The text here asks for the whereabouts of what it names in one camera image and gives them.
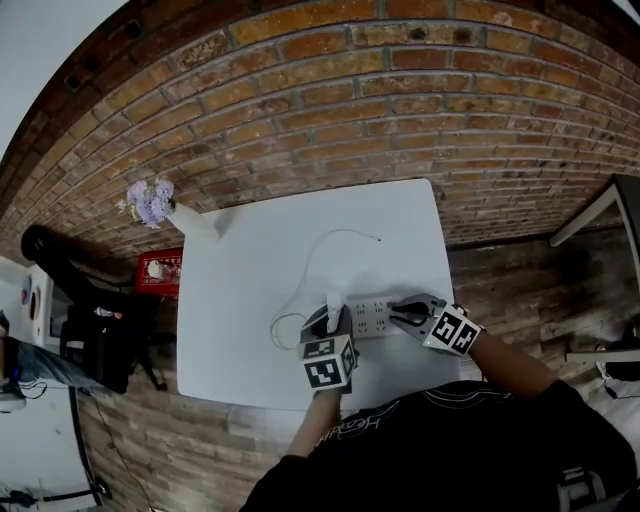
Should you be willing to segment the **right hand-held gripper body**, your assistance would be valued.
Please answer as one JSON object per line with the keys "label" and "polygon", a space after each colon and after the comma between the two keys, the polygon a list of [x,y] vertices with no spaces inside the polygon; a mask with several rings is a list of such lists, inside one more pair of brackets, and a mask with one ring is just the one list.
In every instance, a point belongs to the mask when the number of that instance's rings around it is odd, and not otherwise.
{"label": "right hand-held gripper body", "polygon": [[456,356],[466,356],[483,330],[483,327],[468,318],[462,307],[446,303],[434,317],[422,346]]}

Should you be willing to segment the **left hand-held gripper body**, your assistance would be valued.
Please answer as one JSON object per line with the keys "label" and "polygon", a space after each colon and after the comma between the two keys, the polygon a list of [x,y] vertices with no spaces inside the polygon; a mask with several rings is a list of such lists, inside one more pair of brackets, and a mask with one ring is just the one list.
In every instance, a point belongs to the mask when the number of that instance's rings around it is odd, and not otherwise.
{"label": "left hand-held gripper body", "polygon": [[338,389],[352,393],[352,374],[358,353],[349,334],[301,342],[298,357],[314,392]]}

